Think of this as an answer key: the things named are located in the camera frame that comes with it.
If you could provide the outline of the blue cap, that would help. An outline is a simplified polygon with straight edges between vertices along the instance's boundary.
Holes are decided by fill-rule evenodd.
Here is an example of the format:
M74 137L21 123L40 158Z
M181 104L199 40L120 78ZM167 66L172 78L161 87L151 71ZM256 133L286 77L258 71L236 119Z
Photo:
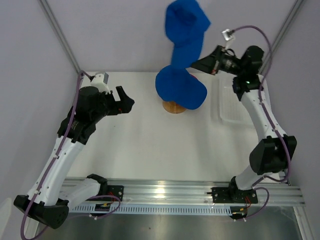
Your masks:
M211 22L196 0L175 0L165 12L165 34L173 43L170 64L186 69L201 55Z
M190 76L186 69L176 69L171 65L158 72L155 89L163 101L173 101L188 110L198 109L208 94L205 85Z

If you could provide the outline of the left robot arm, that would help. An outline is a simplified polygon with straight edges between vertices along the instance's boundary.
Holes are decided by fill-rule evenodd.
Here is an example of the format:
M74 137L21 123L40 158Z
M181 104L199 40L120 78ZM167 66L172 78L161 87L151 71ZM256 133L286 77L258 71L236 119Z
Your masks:
M35 185L26 195L18 195L13 204L21 212L52 229L59 228L67 219L69 211L87 200L117 199L106 178L88 175L72 189L61 193L63 182L79 153L96 131L97 123L107 116L128 114L134 100L117 86L119 100L113 93L99 91L97 87L80 88L76 102L61 122L49 160Z

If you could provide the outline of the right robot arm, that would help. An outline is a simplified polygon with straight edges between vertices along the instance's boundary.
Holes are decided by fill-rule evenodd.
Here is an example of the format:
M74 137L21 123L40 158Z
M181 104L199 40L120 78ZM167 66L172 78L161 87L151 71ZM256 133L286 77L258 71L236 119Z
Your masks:
M212 187L210 195L215 204L256 204L255 186L264 179L276 182L272 174L291 167L297 139L280 127L266 100L259 76L263 56L264 51L255 45L249 46L241 58L218 45L210 55L191 64L193 69L207 74L222 71L234 75L233 92L247 110L258 137L258 144L249 155L249 166L227 187Z

